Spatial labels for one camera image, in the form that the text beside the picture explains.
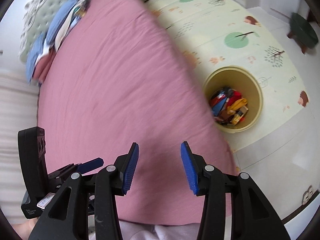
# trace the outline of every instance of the play mat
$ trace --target play mat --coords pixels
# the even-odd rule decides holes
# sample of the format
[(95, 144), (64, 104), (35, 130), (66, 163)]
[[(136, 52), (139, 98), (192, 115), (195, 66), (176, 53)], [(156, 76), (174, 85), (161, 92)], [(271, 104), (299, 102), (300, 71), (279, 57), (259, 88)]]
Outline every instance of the play mat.
[(224, 133), (232, 150), (263, 138), (306, 106), (305, 87), (288, 54), (238, 3), (149, 0), (146, 5), (194, 67), (201, 84), (210, 73), (229, 65), (247, 69), (259, 82), (264, 98), (261, 117), (246, 131)]

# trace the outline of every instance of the white curtain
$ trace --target white curtain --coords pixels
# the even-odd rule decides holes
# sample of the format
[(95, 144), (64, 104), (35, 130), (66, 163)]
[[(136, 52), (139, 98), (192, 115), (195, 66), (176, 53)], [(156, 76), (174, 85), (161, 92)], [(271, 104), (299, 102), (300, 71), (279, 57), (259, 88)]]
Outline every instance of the white curtain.
[(17, 136), (36, 126), (38, 94), (38, 86), (27, 84), (20, 72), (0, 69), (0, 207), (11, 224), (25, 220)]

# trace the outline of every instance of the wooden stool leg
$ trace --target wooden stool leg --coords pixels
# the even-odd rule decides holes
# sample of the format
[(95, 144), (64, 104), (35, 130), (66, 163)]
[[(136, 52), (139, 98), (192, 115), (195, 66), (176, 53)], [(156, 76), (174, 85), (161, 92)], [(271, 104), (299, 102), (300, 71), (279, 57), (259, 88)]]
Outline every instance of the wooden stool leg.
[(294, 36), (293, 31), (290, 31), (287, 36), (288, 36), (289, 39), (292, 39), (292, 37)]
[(301, 46), (301, 51), (302, 51), (303, 54), (306, 53), (307, 49), (308, 49), (308, 47), (306, 45), (302, 45)]

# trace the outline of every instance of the label sticker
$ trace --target label sticker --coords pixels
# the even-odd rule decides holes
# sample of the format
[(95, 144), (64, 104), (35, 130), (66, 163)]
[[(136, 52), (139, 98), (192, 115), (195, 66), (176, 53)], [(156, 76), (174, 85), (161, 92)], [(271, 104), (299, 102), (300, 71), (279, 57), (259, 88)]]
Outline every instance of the label sticker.
[(49, 204), (49, 202), (54, 197), (55, 193), (48, 193), (39, 203), (37, 204), (37, 207), (44, 209), (46, 205)]

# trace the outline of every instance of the blue pillow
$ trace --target blue pillow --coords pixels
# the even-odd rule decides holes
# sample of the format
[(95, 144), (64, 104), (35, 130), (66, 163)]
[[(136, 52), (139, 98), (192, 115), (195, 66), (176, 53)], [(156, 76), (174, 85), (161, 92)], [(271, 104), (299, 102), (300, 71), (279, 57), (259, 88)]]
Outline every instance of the blue pillow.
[(57, 11), (47, 33), (46, 41), (48, 45), (52, 46), (54, 44), (54, 39), (56, 38), (58, 31), (77, 2), (78, 0), (68, 0)]
[(40, 33), (38, 38), (33, 42), (32, 48), (29, 51), (27, 63), (26, 63), (26, 76), (28, 83), (31, 82), (33, 72), (36, 67), (36, 60), (39, 54), (43, 51), (45, 33)]

